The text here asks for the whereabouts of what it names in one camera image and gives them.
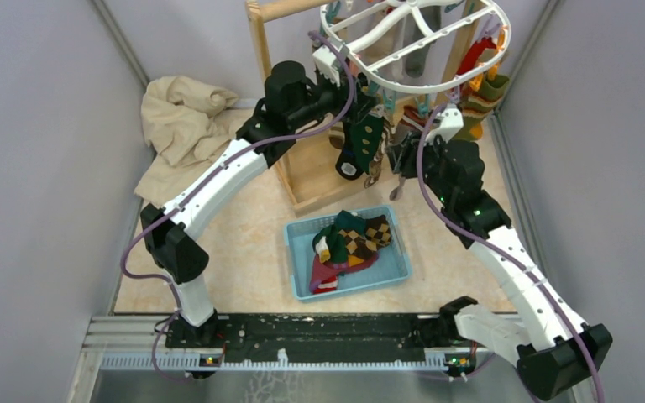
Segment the dark teal sock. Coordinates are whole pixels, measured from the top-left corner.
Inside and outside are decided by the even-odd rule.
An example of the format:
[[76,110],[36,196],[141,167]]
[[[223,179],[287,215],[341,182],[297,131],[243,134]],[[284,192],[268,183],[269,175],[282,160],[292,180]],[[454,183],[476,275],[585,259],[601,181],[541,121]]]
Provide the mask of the dark teal sock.
[[357,234],[364,235],[367,228],[366,220],[357,212],[348,212],[342,210],[334,219],[334,225],[337,229],[355,231]]

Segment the red white striped sock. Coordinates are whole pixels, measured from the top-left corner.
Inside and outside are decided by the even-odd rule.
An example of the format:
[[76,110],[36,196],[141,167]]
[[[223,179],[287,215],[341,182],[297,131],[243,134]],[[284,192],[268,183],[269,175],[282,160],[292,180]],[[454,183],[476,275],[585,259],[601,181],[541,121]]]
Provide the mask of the red white striped sock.
[[332,277],[322,281],[317,288],[313,291],[316,294],[324,294],[328,292],[333,292],[338,289],[338,278]]

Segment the white green patch sock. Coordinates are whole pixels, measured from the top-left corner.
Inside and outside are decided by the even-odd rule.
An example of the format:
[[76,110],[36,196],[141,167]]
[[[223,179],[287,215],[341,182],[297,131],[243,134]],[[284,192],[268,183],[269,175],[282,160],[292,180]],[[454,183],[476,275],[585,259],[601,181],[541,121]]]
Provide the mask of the white green patch sock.
[[312,247],[322,263],[342,264],[348,261],[346,242],[334,224],[314,236]]

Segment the maroon pink sock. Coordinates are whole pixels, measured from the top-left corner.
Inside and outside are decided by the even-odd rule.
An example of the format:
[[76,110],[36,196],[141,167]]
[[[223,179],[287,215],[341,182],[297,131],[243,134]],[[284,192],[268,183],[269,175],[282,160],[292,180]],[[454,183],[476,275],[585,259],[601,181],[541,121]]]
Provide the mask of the maroon pink sock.
[[332,264],[332,263],[322,263],[318,256],[315,255],[312,265],[312,274],[309,282],[308,290],[313,294],[313,291],[317,286],[324,280],[337,277],[338,284],[341,277],[345,275],[350,275],[353,273],[366,270],[371,267],[379,258],[378,254],[373,254],[369,259],[362,260],[354,256],[350,256],[346,263],[342,264]]

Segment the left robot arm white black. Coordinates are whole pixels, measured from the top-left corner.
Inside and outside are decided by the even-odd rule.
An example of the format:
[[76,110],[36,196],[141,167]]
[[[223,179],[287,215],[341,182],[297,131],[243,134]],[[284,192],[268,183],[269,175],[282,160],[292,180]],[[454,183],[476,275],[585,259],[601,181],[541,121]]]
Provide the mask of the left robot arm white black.
[[358,123],[377,104],[370,79],[343,64],[335,78],[307,77],[296,61],[277,63],[266,78],[265,95],[222,156],[179,196],[140,214],[146,250],[164,270],[185,335],[199,348],[212,345],[218,325],[204,270],[208,253],[197,239],[218,212],[257,176],[266,172],[300,139],[300,129],[328,114]]

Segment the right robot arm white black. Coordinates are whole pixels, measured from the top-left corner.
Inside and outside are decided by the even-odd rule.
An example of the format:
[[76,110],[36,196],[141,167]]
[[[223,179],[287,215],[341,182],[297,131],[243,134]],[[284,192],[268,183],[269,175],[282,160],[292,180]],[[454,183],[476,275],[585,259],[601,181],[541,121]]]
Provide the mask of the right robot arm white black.
[[427,204],[493,274],[519,317],[513,322],[460,297],[441,310],[441,339],[488,348],[515,368],[536,399],[551,400],[589,379],[595,400],[606,401],[599,369],[612,335],[569,307],[524,249],[509,215],[483,188],[479,146],[412,135],[387,154],[393,172],[417,179]]

